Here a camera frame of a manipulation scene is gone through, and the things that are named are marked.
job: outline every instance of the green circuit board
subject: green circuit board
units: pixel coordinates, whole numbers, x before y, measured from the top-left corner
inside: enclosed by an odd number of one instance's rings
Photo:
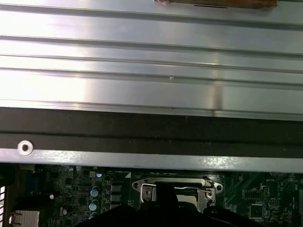
[[[133,183],[148,177],[207,177],[223,186],[215,204],[268,226],[301,224],[299,215],[299,175],[277,173],[203,173],[110,169],[82,166],[39,166],[35,188],[54,188],[61,195],[45,227],[72,227],[119,204],[140,208],[140,193]]]

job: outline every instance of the aluminum panel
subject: aluminum panel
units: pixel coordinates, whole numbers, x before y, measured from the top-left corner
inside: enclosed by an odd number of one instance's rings
[[[302,120],[301,9],[0,0],[0,105]]]
[[[48,7],[55,9],[86,9],[96,11],[127,12],[145,16],[183,16],[191,18],[217,19],[228,21],[267,22],[273,24],[302,25],[303,5],[297,2],[279,1],[274,10],[219,9],[195,7],[184,4],[170,4],[163,7],[153,0],[0,0],[2,8],[10,6]]]
[[[1,12],[0,35],[303,53],[301,31]]]

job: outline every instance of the capacitor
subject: capacitor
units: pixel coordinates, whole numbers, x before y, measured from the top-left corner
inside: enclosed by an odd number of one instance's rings
[[[98,216],[98,215],[99,215],[99,214],[98,214],[97,212],[93,212],[93,213],[90,214],[89,219],[92,219],[92,218],[94,218],[94,217],[96,217],[96,216]]]
[[[99,191],[100,191],[99,187],[98,186],[94,186],[92,188],[92,190],[90,191],[90,195],[92,197],[97,197],[99,195]]]
[[[89,210],[95,211],[98,208],[99,201],[98,200],[93,200],[91,204],[89,205]]]

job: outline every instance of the motherboard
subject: motherboard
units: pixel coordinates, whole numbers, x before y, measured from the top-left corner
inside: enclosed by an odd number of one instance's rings
[[[174,183],[178,200],[194,204],[200,212],[216,205],[266,226],[301,226],[296,174],[84,166],[35,166],[25,171],[24,196],[47,192],[53,200],[48,215],[39,222],[43,227],[72,227],[120,204],[138,210],[145,201],[156,200],[158,182]]]

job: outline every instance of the brushed metal surface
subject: brushed metal surface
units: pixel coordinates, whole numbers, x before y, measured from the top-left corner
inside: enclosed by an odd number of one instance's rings
[[[301,9],[0,0],[0,105],[303,120]]]
[[[0,160],[7,163],[119,168],[302,173],[300,158],[147,155],[62,150],[34,150],[31,155],[23,156],[17,149],[0,149]]]

